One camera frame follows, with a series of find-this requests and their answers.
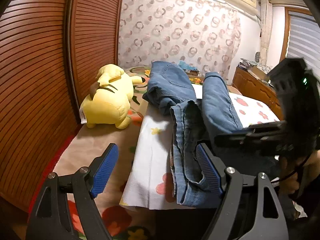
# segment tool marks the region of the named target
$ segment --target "plush toy label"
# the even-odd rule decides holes
[[[85,117],[85,114],[82,108],[80,108],[79,114],[81,118],[81,124],[87,123],[87,118]]]

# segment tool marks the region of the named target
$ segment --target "plush toy arm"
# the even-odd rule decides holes
[[[131,77],[132,84],[142,84],[142,78],[140,76]]]
[[[108,64],[99,69],[97,74],[98,83],[101,87],[109,84],[111,79],[120,77],[124,73],[124,70],[116,65]]]

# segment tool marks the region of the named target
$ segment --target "yellow plush toy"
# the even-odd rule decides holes
[[[142,78],[130,77],[122,68],[109,64],[100,68],[97,79],[90,88],[90,95],[81,104],[80,115],[84,115],[89,128],[97,123],[126,128],[131,121],[127,114],[133,96],[132,84],[141,84]]]

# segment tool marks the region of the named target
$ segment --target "bed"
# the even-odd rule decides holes
[[[129,110],[131,124],[124,130],[118,130],[114,125],[97,125],[93,129],[83,126],[53,171],[59,176],[74,173],[100,156],[109,143],[116,143],[119,159],[104,192],[95,199],[97,208],[114,239],[149,240],[155,235],[154,210],[188,207],[178,205],[172,197],[168,157],[172,138],[171,118],[162,116],[156,108],[142,100],[150,68],[135,67],[127,73],[140,75],[144,81],[134,85]],[[202,86],[193,84],[193,87],[197,97],[201,98]],[[278,121],[264,103],[233,93],[230,96],[243,126]],[[68,202],[73,225],[79,237],[86,239],[72,194],[68,194]]]

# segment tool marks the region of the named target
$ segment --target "red fabric edge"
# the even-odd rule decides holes
[[[31,202],[30,202],[30,205],[29,205],[29,209],[28,209],[29,215],[31,214],[31,211],[32,211],[33,206],[34,206],[34,204],[36,202],[36,199],[38,197],[38,194],[39,194],[39,191],[40,191],[40,189],[42,187],[42,184],[44,183],[44,181],[47,178],[47,176],[49,175],[49,173],[53,171],[53,169],[56,166],[56,164],[58,163],[61,155],[68,148],[68,146],[70,145],[72,140],[76,137],[76,135],[80,131],[81,127],[82,127],[82,124],[78,125],[76,130],[74,131],[74,133],[67,137],[67,139],[64,141],[63,145],[57,150],[57,152],[55,153],[54,157],[50,160],[50,162],[48,163],[48,165],[46,166],[46,168],[42,172],[40,181],[39,181],[39,183],[38,183],[38,185],[36,187],[36,190],[33,193],[33,196],[32,196],[32,199],[31,199]]]

